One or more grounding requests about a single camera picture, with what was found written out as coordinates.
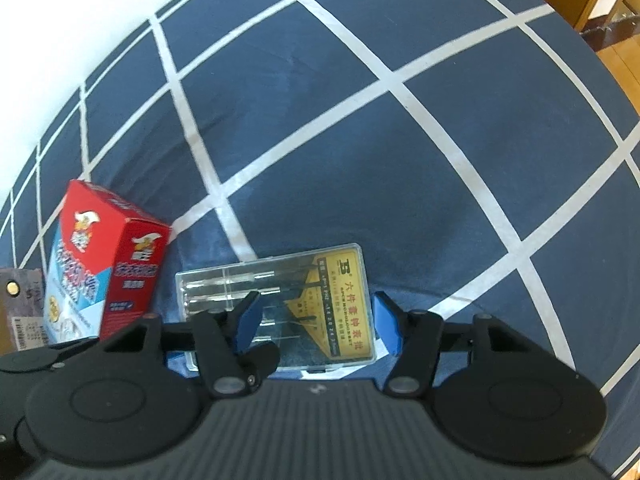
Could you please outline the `clear plastic screwdriver set case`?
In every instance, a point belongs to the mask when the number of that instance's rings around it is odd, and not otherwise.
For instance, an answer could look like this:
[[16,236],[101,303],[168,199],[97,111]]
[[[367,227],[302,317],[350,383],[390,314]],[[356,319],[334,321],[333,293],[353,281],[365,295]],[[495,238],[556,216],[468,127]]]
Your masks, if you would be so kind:
[[352,243],[176,274],[187,320],[230,311],[249,292],[262,295],[262,319],[250,348],[280,352],[278,370],[323,373],[376,359],[373,315],[362,250]]

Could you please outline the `red blue cleaner box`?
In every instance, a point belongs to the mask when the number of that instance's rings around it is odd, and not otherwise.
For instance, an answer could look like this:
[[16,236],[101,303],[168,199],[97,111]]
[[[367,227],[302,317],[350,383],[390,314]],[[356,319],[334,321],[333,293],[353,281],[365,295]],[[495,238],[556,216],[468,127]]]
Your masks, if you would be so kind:
[[47,272],[49,340],[105,339],[148,312],[169,235],[106,188],[70,181]]

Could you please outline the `yellow cardboard shoe box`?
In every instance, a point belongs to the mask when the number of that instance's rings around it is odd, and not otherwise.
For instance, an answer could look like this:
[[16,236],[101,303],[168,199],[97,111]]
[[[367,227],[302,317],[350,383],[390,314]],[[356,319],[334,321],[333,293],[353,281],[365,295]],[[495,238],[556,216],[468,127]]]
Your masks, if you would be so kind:
[[1,354],[47,346],[43,326],[43,284],[39,269],[2,268],[0,274]]

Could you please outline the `navy white grid bedsheet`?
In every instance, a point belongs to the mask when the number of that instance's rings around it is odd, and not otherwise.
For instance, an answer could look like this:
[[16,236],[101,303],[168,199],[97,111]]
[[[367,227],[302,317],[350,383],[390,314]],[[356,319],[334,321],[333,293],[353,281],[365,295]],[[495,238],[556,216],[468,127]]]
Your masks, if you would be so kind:
[[639,457],[639,117],[542,0],[1,0],[1,262],[83,177],[199,266],[357,243],[373,289],[497,315],[602,391]]

